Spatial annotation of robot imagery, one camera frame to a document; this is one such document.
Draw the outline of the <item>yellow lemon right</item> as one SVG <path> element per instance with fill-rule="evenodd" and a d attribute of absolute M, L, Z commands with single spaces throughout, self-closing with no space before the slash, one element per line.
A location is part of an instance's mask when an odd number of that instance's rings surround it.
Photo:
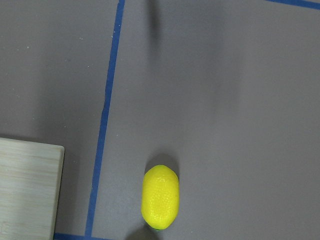
<path fill-rule="evenodd" d="M 176 219 L 180 207 L 180 182 L 166 165 L 149 169 L 142 181 L 141 215 L 153 229 L 165 230 Z"/>

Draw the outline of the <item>wooden cutting board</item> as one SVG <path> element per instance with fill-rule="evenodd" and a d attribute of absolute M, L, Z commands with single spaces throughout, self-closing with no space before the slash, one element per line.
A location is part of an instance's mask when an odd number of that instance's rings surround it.
<path fill-rule="evenodd" d="M 0 238 L 52 240 L 65 149 L 0 139 Z"/>

